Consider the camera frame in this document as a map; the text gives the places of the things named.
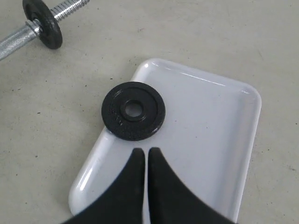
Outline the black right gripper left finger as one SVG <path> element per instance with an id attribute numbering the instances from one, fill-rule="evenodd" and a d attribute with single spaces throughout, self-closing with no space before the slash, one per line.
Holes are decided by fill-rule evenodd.
<path id="1" fill-rule="evenodd" d="M 106 191 L 66 224 L 142 224 L 145 154 L 135 148 Z"/>

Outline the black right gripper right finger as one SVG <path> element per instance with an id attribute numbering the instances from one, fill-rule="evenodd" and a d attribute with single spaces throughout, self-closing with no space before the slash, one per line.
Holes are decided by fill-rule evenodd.
<path id="1" fill-rule="evenodd" d="M 157 147 L 148 154 L 148 201 L 152 224 L 234 223 L 195 196 Z"/>

